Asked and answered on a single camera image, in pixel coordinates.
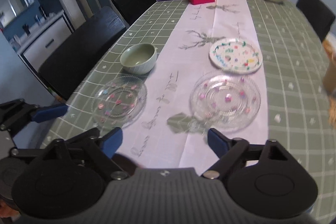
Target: chair backrest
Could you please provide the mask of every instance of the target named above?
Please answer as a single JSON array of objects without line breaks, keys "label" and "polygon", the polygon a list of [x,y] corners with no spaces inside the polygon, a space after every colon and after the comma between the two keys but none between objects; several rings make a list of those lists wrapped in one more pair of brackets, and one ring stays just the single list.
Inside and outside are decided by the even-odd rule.
[{"label": "chair backrest", "polygon": [[305,15],[322,42],[335,21],[334,13],[321,0],[298,0],[296,7]]},{"label": "chair backrest", "polygon": [[72,33],[42,64],[40,77],[68,100],[104,53],[126,31],[110,7],[103,7]]},{"label": "chair backrest", "polygon": [[112,0],[129,25],[133,24],[156,0]]}]

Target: white drawer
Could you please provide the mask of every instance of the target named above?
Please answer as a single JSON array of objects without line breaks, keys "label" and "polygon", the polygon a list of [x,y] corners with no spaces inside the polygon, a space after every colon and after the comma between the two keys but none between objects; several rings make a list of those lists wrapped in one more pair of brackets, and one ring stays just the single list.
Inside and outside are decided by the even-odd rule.
[{"label": "white drawer", "polygon": [[71,31],[63,17],[53,23],[42,35],[40,35],[23,53],[24,57],[38,71],[43,62],[61,45]]}]

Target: screw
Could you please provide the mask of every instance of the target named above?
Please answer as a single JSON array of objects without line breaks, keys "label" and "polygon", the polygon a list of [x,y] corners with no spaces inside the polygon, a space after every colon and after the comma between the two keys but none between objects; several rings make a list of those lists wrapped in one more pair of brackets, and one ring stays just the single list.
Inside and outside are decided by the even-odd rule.
[{"label": "screw", "polygon": [[111,178],[113,178],[115,180],[123,180],[127,177],[128,177],[128,175],[123,171],[115,171],[111,174]]},{"label": "screw", "polygon": [[11,153],[12,153],[13,156],[16,156],[17,154],[19,154],[19,150],[14,148],[14,149],[12,149]]},{"label": "screw", "polygon": [[217,179],[219,176],[220,174],[214,170],[207,170],[203,173],[203,177],[207,179]]}]

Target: dining table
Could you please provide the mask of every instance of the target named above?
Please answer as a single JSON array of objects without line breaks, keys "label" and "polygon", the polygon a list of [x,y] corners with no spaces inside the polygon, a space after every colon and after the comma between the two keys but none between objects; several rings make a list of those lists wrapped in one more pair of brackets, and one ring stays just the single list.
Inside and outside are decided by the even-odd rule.
[{"label": "dining table", "polygon": [[98,127],[92,115],[98,90],[128,74],[120,64],[126,49],[151,43],[157,62],[150,73],[140,76],[147,87],[146,105],[132,124],[115,125],[123,129],[117,152],[147,168],[194,167],[201,174],[218,158],[206,143],[207,128],[193,118],[189,97],[199,78],[218,70],[209,49],[227,38],[244,40],[263,56],[260,69],[248,76],[259,88],[260,110],[250,125],[227,137],[252,144],[278,140],[316,181],[319,193],[311,215],[329,223],[336,217],[336,138],[322,86],[329,60],[305,16],[288,0],[156,2],[85,77],[41,148]]}]

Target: green tablecloth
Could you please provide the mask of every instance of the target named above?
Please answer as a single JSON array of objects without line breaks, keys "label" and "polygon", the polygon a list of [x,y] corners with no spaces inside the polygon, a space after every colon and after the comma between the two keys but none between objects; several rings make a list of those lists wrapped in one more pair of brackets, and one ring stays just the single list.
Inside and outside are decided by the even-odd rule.
[{"label": "green tablecloth", "polygon": [[[311,214],[329,223],[336,216],[336,139],[321,82],[329,61],[312,27],[291,2],[247,3],[263,53],[269,137],[277,139],[314,177],[319,196]],[[123,51],[149,42],[160,52],[187,5],[187,0],[164,1],[145,12],[77,88],[68,101],[68,113],[56,119],[41,147],[95,126],[91,102],[99,88],[125,73],[120,64]]]}]

